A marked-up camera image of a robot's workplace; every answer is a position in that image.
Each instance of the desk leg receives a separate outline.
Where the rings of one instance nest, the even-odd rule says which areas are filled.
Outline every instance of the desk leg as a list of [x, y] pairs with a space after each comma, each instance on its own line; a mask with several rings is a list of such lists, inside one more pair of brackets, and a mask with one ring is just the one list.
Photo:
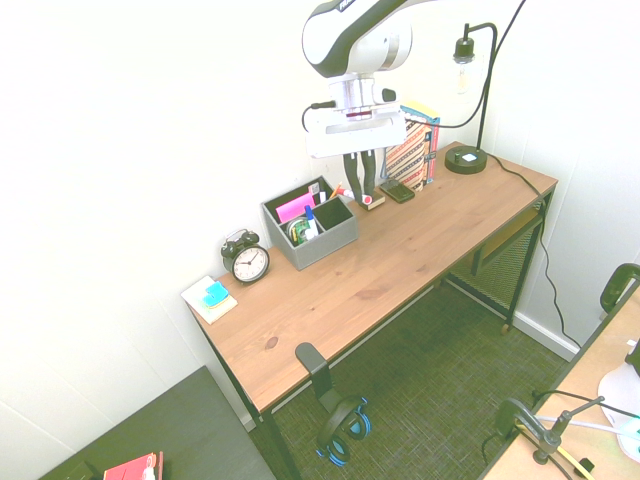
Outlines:
[[264, 420], [264, 426], [267, 428], [269, 438], [277, 447], [282, 461], [285, 463], [287, 469], [289, 470], [289, 473], [291, 474], [291, 478], [293, 478], [294, 480], [302, 480], [300, 471], [298, 470], [296, 463], [293, 461], [293, 457], [291, 456], [291, 452], [287, 447], [287, 443], [284, 441], [284, 438], [282, 438], [282, 434], [280, 433], [278, 424], [273, 418], [271, 410], [267, 410], [266, 412], [264, 412], [262, 414], [262, 419]]
[[516, 313], [518, 300], [520, 300], [522, 287], [524, 287], [524, 281], [527, 278], [527, 273], [529, 273], [529, 267], [531, 266], [531, 260], [533, 259], [533, 252], [535, 251], [536, 245], [538, 244], [538, 237], [540, 236], [541, 227], [542, 225], [538, 225], [533, 229], [533, 232], [531, 233], [531, 240], [529, 241], [529, 247], [527, 248], [527, 253], [522, 264], [522, 269], [520, 270], [520, 276], [518, 277], [518, 282], [516, 283], [516, 289], [513, 292], [513, 298], [511, 299], [511, 302], [509, 304], [509, 313], [507, 314], [505, 324], [502, 327], [503, 334], [507, 333], [513, 326], [513, 317]]

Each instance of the pink sticky note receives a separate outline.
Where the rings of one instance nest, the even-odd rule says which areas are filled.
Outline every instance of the pink sticky note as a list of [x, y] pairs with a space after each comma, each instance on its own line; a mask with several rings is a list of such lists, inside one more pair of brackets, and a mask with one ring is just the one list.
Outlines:
[[280, 218], [280, 223], [288, 222], [292, 218], [304, 215], [304, 207], [309, 205], [311, 208], [316, 206], [316, 202], [313, 200], [313, 195], [305, 193], [301, 197], [294, 198], [290, 202], [280, 205], [276, 208], [276, 213]]

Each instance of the headphones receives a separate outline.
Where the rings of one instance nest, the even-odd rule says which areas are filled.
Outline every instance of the headphones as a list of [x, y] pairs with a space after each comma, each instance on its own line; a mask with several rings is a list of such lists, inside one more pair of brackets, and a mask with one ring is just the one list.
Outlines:
[[[242, 233], [239, 239], [231, 240], [239, 233]], [[225, 238], [224, 245], [220, 249], [220, 255], [224, 258], [234, 258], [242, 249], [255, 245], [260, 241], [260, 237], [257, 233], [251, 232], [246, 228], [233, 232]]]
[[369, 435], [371, 422], [362, 411], [366, 404], [364, 397], [349, 396], [340, 400], [318, 433], [318, 456], [327, 457], [338, 467], [347, 464], [351, 455], [341, 434], [346, 433], [354, 440], [362, 440]]

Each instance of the yellow pencil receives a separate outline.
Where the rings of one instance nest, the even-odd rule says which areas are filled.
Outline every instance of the yellow pencil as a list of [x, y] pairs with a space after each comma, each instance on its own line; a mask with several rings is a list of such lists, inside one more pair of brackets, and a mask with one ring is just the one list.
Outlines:
[[341, 186], [342, 186], [342, 182], [338, 183], [338, 186], [336, 187], [336, 189], [333, 191], [333, 193], [329, 197], [329, 200], [331, 200], [333, 197], [335, 197], [338, 194], [338, 190], [340, 190]]

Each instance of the lamp base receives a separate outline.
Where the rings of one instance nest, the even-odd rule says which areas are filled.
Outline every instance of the lamp base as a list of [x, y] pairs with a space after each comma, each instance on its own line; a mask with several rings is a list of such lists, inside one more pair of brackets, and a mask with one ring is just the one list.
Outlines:
[[476, 147], [454, 147], [445, 155], [444, 164], [452, 172], [471, 175], [484, 170], [487, 166], [487, 154]]

